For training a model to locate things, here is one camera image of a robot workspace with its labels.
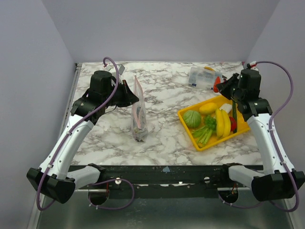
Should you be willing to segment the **red toy tomato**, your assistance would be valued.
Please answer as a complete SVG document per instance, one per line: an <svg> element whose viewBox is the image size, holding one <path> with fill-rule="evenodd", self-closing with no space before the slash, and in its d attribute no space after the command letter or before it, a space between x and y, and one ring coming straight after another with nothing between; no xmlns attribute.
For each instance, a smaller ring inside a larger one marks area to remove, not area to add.
<svg viewBox="0 0 305 229"><path fill-rule="evenodd" d="M233 117L229 117L230 122L231 122L231 132L236 133L237 131L237 122Z"/></svg>

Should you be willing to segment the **clear zip top bag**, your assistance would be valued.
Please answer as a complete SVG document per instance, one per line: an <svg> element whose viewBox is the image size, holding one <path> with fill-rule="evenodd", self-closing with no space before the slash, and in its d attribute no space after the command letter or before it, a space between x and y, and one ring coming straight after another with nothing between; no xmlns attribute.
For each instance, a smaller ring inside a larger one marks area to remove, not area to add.
<svg viewBox="0 0 305 229"><path fill-rule="evenodd" d="M133 93L139 98L139 101L132 105L131 112L131 131L135 127L139 129L148 129L147 121L146 121L146 107L145 107L145 98L143 94L142 86L136 76L134 76L134 85L133 85Z"/></svg>

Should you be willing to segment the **yellow toy banana bunch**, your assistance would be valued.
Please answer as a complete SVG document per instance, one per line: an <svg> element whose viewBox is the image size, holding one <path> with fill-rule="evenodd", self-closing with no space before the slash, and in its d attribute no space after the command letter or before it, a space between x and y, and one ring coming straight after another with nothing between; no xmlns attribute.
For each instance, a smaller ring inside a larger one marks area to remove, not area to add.
<svg viewBox="0 0 305 229"><path fill-rule="evenodd" d="M218 138L229 136L231 132L231 121L225 110L216 109L216 135Z"/></svg>

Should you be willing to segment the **purple toy eggplant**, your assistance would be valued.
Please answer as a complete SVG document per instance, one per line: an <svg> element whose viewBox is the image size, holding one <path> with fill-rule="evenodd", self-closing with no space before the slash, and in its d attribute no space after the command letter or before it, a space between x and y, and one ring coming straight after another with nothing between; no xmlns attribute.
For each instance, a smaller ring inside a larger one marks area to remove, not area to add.
<svg viewBox="0 0 305 229"><path fill-rule="evenodd" d="M139 129L139 128L135 127L132 132L132 136L133 136L134 140L137 142L145 142L147 135L148 135L148 130L146 128Z"/></svg>

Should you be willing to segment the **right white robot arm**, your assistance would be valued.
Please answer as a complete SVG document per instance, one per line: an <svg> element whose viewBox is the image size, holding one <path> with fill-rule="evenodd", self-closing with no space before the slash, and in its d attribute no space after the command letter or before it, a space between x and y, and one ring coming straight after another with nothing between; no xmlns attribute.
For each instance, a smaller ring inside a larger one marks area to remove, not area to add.
<svg viewBox="0 0 305 229"><path fill-rule="evenodd" d="M219 181L225 187L235 182L243 184L260 202L296 197L305 175L295 170L283 149L272 120L271 106L259 96L260 83L258 71L243 69L217 85L221 95L237 103L238 111L251 128L264 169L260 173L231 163L225 165L226 171L219 175Z"/></svg>

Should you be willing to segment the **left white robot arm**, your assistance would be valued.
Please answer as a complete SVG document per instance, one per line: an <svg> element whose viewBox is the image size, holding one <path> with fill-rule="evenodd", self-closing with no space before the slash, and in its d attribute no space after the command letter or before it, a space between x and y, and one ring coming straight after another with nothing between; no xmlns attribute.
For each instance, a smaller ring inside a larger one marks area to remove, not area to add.
<svg viewBox="0 0 305 229"><path fill-rule="evenodd" d="M138 101L125 80L115 78L108 71L95 71L89 88L73 103L67 126L51 153L38 168L30 168L27 172L37 197L43 194L63 204L75 190L86 185L102 188L106 181L103 167L88 164L70 172L71 162L106 108L128 107Z"/></svg>

